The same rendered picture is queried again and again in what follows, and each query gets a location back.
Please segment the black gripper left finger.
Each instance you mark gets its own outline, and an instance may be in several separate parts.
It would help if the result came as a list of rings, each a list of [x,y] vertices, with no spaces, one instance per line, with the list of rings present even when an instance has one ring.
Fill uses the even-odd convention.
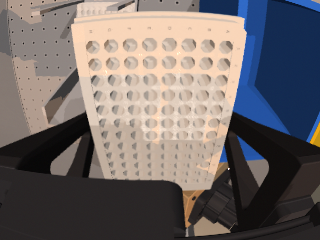
[[[74,160],[66,176],[89,178],[95,144],[87,112],[1,147],[0,165],[51,174],[52,161],[80,137]]]

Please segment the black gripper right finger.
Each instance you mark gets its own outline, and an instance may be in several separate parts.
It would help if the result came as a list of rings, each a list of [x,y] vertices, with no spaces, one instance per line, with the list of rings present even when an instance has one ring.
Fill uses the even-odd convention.
[[[237,136],[269,164],[260,188]],[[275,206],[311,196],[320,185],[320,147],[233,111],[224,146],[239,231],[258,228]]]

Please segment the yellow recycle bin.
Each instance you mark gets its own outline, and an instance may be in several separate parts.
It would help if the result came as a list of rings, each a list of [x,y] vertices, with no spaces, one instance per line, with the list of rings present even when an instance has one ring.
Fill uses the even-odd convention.
[[[309,143],[320,147],[320,121]]]

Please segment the blue open bin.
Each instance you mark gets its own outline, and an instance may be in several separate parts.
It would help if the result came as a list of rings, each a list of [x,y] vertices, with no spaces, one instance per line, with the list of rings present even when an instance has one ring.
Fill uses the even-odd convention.
[[[320,4],[199,0],[199,12],[245,18],[233,111],[310,142],[320,121]]]

